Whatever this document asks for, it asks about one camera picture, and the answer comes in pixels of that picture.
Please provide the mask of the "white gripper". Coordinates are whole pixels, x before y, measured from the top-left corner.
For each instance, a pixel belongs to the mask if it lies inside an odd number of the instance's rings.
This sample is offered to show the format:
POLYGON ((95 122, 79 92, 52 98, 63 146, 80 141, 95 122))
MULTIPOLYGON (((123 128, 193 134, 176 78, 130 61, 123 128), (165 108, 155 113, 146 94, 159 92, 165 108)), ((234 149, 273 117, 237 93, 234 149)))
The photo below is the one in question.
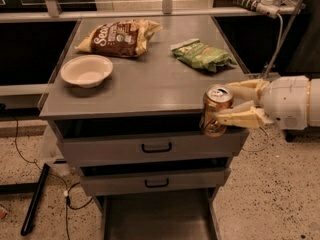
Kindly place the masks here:
POLYGON ((303 130, 307 127, 308 85, 305 76, 281 77, 271 83, 263 79, 228 83, 234 97, 247 102, 213 115, 227 126, 259 128, 275 122, 281 130, 303 130))

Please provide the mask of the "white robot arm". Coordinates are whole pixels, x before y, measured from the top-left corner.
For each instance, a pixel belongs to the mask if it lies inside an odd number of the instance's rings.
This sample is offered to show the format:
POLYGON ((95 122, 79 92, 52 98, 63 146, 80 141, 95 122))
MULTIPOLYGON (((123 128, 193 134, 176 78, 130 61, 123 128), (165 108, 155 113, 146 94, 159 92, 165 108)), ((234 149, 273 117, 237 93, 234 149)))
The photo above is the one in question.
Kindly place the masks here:
POLYGON ((251 79, 226 87, 243 103, 214 113, 222 125, 259 128, 276 124, 281 130, 320 126, 320 79, 309 80, 306 76, 280 77, 274 81, 251 79))

